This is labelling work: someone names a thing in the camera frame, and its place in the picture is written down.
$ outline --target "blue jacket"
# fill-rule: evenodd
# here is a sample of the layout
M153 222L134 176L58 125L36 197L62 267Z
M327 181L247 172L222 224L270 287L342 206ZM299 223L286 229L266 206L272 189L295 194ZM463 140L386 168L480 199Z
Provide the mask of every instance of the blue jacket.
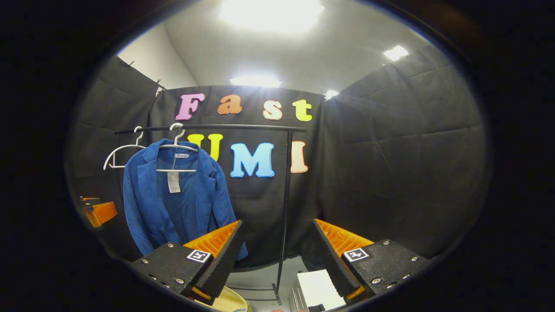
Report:
M169 241L185 244L235 222L225 176L220 165L198 145L198 150L162 148L163 139L133 155L125 164L123 205L131 236L143 255ZM175 154L186 158L174 158ZM170 193L168 173L156 169L196 169L179 173L179 193ZM247 256L245 244L238 260Z

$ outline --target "white hanger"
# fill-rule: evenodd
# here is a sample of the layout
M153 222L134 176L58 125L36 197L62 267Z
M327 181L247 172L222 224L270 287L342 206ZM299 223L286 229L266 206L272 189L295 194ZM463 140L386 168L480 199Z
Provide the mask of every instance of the white hanger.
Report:
M170 126L170 130L173 130L174 127L183 127L182 123L174 123ZM173 147L173 148L184 148L184 149L190 149L193 150L195 152L198 152L199 150L197 150L196 148L192 148L192 147L188 147L188 146L183 146L183 145L178 145L177 144L177 139L181 138L182 136L185 135L185 129L181 130L181 133L178 134L175 139L174 139L174 144L165 144L165 145L160 145L160 147ZM157 172L196 172L196 170L178 170L178 169L156 169Z
M136 133L137 130L140 129L140 128L142 128L142 127L141 127L141 126L135 127L135 130L133 130L133 132ZM140 133L140 136L139 136L139 137L137 138L137 140L135 141L135 144L120 146L120 147L118 147L117 149L113 150L113 151L108 155L108 157L106 157L106 160L104 161L103 170L106 170L106 165L108 164L108 161L110 160L110 156L112 156L112 160L113 160L113 165L112 165L112 164L109 164L109 165L110 165L110 168L125 168L125 166L116 166L116 165L115 165L115 153L116 153L117 151L119 151L120 149L122 149L122 148L127 148L127 147L138 147L138 148L145 149L146 147L139 145L139 139L142 138L143 135L144 135L144 132L141 132L141 133Z

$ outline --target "black metal rack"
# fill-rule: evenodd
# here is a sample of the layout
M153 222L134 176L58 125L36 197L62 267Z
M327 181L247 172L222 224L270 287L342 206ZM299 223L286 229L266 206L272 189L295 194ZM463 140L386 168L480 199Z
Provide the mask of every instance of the black metal rack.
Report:
M147 127L139 128L137 131L134 130L121 130L116 131L114 134L124 134L124 133L134 133L134 132L146 132L146 131L161 131L169 130L170 126L166 127ZM255 290L255 291L270 291L273 290L276 299L246 299L254 301L277 301L277 304L281 305L281 299L279 297L279 285L281 282L281 271L283 269L283 257L285 252L285 235L287 232L287 206L289 205L289 186L291 184L291 144L293 141L293 132L306 132L306 128L298 127L282 127L282 126L272 126L272 125L249 125L249 124L196 124L196 125L183 125L175 127L175 129L241 129L241 130L272 130L272 131L285 131L287 132L287 155L285 161L285 191L283 200L283 217L282 217L282 236L281 236L281 253L279 259L279 267L277 269L277 282L272 283L272 288L264 289L252 289L252 288L234 288L241 290Z

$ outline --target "hanger hook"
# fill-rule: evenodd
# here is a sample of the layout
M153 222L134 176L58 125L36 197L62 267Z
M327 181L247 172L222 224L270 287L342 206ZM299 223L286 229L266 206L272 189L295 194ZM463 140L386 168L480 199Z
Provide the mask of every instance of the hanger hook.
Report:
M174 127L179 127L179 128L181 128L181 127L183 127L183 124L182 124L182 123L174 123L174 124L172 124L172 125L170 126L170 130L173 130ZM177 145L177 139L181 138L181 137L184 136L184 135L185 135L185 129L181 130L181 133L178 134L178 135L175 137L174 145Z
M139 126L139 125L136 126L136 127L135 127L135 130L133 130L133 133L136 133L138 129L142 129L142 127ZM139 145L139 139L142 138L143 135L144 135L144 132L141 131L139 137L138 137L137 140L135 141L135 145Z

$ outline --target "rack leg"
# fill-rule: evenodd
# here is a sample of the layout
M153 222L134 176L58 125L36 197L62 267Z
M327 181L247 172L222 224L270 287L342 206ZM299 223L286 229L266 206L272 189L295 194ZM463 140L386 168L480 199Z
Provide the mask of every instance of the rack leg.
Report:
M285 191L283 198L283 233L281 237L281 254L279 258L279 267L277 269L277 287L274 290L276 296L279 291L281 282L281 270L283 268L283 257L285 252L285 234L287 233L287 206L289 205L289 186L291 184L291 145L293 141L293 132L287 131L287 156L285 162Z

